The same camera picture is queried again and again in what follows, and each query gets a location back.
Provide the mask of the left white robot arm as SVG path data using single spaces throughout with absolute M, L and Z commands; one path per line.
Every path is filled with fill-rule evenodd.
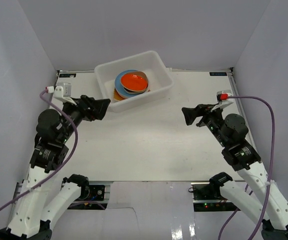
M 0 229 L 0 240 L 49 240 L 58 219 L 77 199 L 89 197 L 87 177 L 72 174 L 63 179 L 63 187 L 46 204 L 57 172 L 72 156 L 75 149 L 65 144 L 82 121 L 102 120 L 110 104 L 109 99 L 94 99 L 86 95 L 65 102 L 62 110 L 46 109 L 37 120 L 34 151 L 29 163 L 27 179 L 15 198 L 13 218 Z

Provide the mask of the orange round plate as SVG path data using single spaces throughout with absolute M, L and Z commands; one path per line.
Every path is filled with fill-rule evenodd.
M 132 90 L 143 90 L 147 88 L 148 82 L 144 77 L 134 73 L 127 73 L 121 78 L 121 84 L 123 87 Z

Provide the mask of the woven bamboo fan tray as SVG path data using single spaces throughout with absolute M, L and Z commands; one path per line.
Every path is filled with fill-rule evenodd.
M 113 94 L 113 98 L 115 101 L 122 101 L 124 100 L 125 98 L 123 96 L 121 96 L 118 91 L 116 89 L 114 89 L 114 94 Z

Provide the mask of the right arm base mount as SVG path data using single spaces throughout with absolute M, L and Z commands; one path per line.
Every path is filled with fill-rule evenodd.
M 188 192 L 192 194 L 196 213 L 233 212 L 237 209 L 232 202 L 219 196 L 209 182 L 192 182 Z

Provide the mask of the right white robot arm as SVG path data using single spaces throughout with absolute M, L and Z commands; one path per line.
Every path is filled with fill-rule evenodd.
M 223 147 L 225 161 L 247 183 L 256 199 L 238 187 L 225 172 L 210 178 L 210 195 L 217 200 L 228 199 L 254 223 L 260 223 L 263 239 L 288 240 L 288 201 L 276 183 L 268 180 L 261 157 L 246 140 L 249 129 L 244 118 L 235 113 L 223 117 L 222 111 L 215 104 L 182 108 L 186 125 L 200 118 L 197 126 L 210 130 Z

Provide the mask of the small floral cream plate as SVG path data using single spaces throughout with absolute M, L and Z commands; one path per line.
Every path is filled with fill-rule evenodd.
M 149 91 L 149 89 L 146 87 L 145 89 L 142 89 L 142 90 L 131 90 L 131 89 L 128 89 L 128 88 L 126 88 L 126 87 L 124 87 L 123 88 L 127 93 L 129 93 L 129 94 L 132 94 L 132 95 L 134 95 L 134 94 L 142 94 L 142 93 L 144 93 L 144 92 L 146 92 L 146 91 Z

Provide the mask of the brown square plate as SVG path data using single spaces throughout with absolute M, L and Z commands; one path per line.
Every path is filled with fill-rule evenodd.
M 141 94 L 148 90 L 149 81 L 142 71 L 132 71 L 121 77 L 123 88 L 130 94 Z

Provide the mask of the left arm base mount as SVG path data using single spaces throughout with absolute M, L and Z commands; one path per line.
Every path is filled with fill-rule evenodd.
M 86 192 L 76 199 L 69 207 L 69 210 L 105 210 L 105 185 L 89 185 Z

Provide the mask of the blue round plate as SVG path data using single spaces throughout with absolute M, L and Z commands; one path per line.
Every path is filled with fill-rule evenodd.
M 118 93 L 121 95 L 121 96 L 123 96 L 125 99 L 129 99 L 129 98 L 131 98 L 131 97 L 136 97 L 136 96 L 139 96 L 139 95 L 141 95 L 141 94 L 129 94 L 129 93 L 127 93 L 124 89 L 123 89 L 123 86 L 122 86 L 122 84 L 121 84 L 121 77 L 124 75 L 124 74 L 126 74 L 126 73 L 129 73 L 129 72 L 131 72 L 131 71 L 138 71 L 138 70 L 125 70 L 125 71 L 123 71 L 123 72 L 121 72 L 117 77 L 116 77 L 116 79 L 115 79 L 115 81 L 114 81 L 114 88 L 118 91 Z

